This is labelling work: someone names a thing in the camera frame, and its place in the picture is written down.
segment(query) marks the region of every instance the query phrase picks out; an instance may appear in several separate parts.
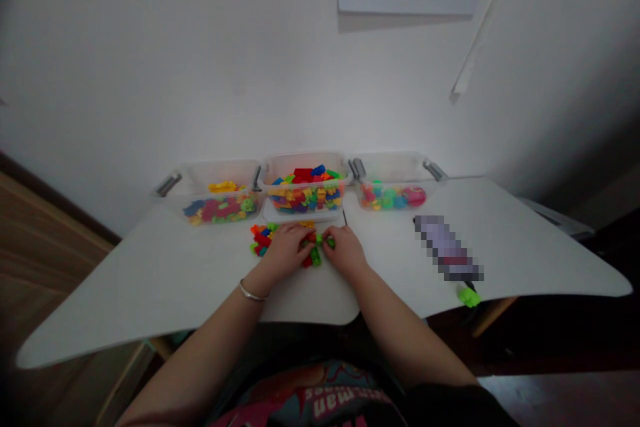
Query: white wall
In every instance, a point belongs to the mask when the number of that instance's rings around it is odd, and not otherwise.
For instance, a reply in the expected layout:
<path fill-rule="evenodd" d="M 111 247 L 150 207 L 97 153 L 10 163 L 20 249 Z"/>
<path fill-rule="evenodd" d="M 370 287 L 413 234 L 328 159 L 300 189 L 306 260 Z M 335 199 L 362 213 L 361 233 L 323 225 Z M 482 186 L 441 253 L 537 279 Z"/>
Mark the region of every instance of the white wall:
<path fill-rule="evenodd" d="M 505 0 L 468 92 L 472 21 L 336 0 L 9 0 L 0 148 L 126 234 L 185 160 L 418 149 L 538 198 L 637 114 L 637 0 Z"/>

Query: red block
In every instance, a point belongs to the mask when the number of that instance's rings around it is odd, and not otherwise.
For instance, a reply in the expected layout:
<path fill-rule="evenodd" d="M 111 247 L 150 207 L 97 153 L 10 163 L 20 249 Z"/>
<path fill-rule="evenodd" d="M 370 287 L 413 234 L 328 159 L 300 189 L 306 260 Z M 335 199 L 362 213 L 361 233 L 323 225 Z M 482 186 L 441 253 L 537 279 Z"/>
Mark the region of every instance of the red block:
<path fill-rule="evenodd" d="M 269 246 L 271 245 L 271 239 L 269 237 L 265 237 L 262 234 L 255 235 L 253 239 L 263 247 L 269 248 Z"/>
<path fill-rule="evenodd" d="M 293 183 L 305 183 L 313 181 L 313 175 L 311 175 L 311 170 L 313 169 L 296 169 L 293 171 L 293 175 L 295 178 L 293 179 Z"/>

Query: pink toy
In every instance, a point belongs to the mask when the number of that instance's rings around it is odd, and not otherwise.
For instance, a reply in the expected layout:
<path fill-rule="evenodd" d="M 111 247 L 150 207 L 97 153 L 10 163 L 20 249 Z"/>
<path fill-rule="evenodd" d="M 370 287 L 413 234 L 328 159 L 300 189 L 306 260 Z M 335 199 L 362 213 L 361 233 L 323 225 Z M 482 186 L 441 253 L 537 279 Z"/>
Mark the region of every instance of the pink toy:
<path fill-rule="evenodd" d="M 407 187 L 402 191 L 402 195 L 411 207 L 419 207 L 427 201 L 427 192 L 420 187 Z"/>

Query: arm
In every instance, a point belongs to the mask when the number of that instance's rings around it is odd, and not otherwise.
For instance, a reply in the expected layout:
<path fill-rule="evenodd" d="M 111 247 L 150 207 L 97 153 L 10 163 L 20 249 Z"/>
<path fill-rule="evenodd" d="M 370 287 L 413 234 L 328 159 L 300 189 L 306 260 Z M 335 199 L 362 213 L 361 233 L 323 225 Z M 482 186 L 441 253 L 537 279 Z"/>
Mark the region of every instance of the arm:
<path fill-rule="evenodd" d="M 323 235 L 333 236 L 335 249 L 324 242 L 325 253 L 351 284 L 371 334 L 404 387 L 478 385 L 440 337 L 369 267 L 351 228 L 330 227 Z"/>
<path fill-rule="evenodd" d="M 311 232 L 313 229 L 300 225 L 280 227 L 264 258 L 244 278 L 244 288 L 267 297 L 309 255 L 313 244 L 298 249 Z M 183 425 L 202 420 L 251 336 L 263 305 L 246 298 L 236 287 L 142 389 L 118 426 Z"/>

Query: white table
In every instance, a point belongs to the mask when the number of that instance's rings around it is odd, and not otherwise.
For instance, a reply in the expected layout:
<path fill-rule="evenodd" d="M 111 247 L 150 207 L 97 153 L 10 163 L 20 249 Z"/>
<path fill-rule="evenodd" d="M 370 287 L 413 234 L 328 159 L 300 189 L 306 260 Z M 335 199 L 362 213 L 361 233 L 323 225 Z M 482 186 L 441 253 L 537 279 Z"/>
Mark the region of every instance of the white table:
<path fill-rule="evenodd" d="M 485 266 L 484 300 L 535 294 L 622 296 L 614 268 L 488 179 L 453 179 L 418 211 L 365 211 L 355 191 L 343 202 L 371 266 L 421 317 L 461 304 L 416 240 L 413 216 L 444 216 Z M 258 224 L 266 223 L 258 218 Z M 34 368 L 133 340 L 199 326 L 257 263 L 253 222 L 194 228 L 154 208 L 20 349 Z M 322 232 L 327 224 L 317 224 Z M 358 314 L 349 286 L 323 258 L 272 293 L 262 320 L 346 324 Z"/>

